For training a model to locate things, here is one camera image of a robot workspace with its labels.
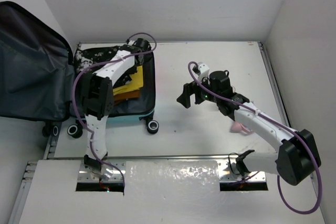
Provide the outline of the yellow shirt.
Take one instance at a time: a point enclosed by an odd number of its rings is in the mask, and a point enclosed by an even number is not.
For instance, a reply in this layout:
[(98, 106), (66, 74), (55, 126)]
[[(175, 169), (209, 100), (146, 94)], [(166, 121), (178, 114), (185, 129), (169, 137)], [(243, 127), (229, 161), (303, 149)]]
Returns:
[(130, 75), (130, 83), (113, 89), (114, 95), (140, 90), (143, 87), (143, 67), (139, 66), (136, 70), (136, 73)]

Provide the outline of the orange brown garment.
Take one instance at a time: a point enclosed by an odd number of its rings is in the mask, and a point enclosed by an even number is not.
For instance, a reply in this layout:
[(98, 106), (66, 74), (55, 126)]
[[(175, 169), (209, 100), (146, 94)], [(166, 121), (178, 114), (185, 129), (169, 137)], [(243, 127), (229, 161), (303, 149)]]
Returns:
[(137, 99), (140, 97), (141, 94), (141, 90), (134, 90), (134, 91), (129, 91), (129, 92), (125, 92), (125, 93), (120, 93), (120, 94), (116, 94), (114, 96), (114, 102), (118, 103), (118, 102), (122, 102), (124, 100), (128, 100), (128, 99)]

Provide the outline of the black white patterned jeans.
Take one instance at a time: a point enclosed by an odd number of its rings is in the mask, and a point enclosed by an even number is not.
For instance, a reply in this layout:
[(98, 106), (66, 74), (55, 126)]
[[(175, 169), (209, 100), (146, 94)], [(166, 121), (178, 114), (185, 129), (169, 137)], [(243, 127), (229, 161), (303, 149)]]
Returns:
[(125, 76), (137, 72), (134, 57), (144, 53), (138, 52), (128, 54), (126, 51), (120, 51), (121, 46), (89, 48), (85, 50), (78, 49), (75, 54), (74, 67), (76, 74), (83, 71), (94, 73), (95, 75), (106, 78), (112, 83), (116, 83)]

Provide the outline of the pink pouch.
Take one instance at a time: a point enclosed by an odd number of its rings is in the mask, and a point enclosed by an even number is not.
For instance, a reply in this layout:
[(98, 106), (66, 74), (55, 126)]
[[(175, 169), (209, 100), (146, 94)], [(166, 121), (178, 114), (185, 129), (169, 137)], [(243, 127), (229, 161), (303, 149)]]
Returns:
[(230, 127), (230, 132), (231, 133), (243, 133), (243, 134), (249, 135), (253, 133), (253, 130), (251, 130), (250, 128), (244, 126), (243, 124), (239, 122), (234, 122), (232, 126)]

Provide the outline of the pink and teal kids suitcase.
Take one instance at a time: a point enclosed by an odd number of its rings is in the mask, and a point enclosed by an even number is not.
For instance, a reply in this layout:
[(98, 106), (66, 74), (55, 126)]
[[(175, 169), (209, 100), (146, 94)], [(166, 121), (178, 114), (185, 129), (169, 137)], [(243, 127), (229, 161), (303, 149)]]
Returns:
[[(1, 116), (43, 121), (43, 135), (56, 135), (56, 123), (75, 116), (75, 54), (64, 37), (32, 13), (14, 2), (1, 2)], [(140, 97), (114, 103), (109, 117), (136, 116), (151, 122), (156, 96), (154, 53), (142, 67)], [(125, 76), (113, 88), (130, 81)]]

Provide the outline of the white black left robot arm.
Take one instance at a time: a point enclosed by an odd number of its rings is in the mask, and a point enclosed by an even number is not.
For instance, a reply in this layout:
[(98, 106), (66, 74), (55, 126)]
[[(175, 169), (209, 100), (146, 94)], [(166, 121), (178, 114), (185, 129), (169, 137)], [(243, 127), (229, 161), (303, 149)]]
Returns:
[(81, 126), (87, 130), (87, 150), (84, 165), (95, 173), (103, 168), (116, 168), (107, 161), (106, 125), (114, 107), (113, 85), (133, 67), (142, 66), (153, 55), (150, 43), (138, 38), (120, 46), (114, 55), (84, 68), (72, 88), (72, 103)]

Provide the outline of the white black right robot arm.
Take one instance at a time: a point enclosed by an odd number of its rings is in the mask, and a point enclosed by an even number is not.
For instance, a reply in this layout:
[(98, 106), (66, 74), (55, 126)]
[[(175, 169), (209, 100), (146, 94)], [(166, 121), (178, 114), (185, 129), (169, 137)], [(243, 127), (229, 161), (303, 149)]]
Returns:
[(178, 103), (188, 109), (191, 95), (195, 96), (195, 104), (213, 102), (221, 114), (253, 131), (275, 150), (274, 153), (247, 150), (239, 154), (231, 167), (235, 175), (245, 177), (253, 171), (269, 172), (296, 186), (321, 166), (313, 134), (287, 128), (259, 112), (248, 98), (233, 91), (227, 70), (210, 75), (200, 71), (190, 71), (190, 74), (193, 82), (183, 86)]

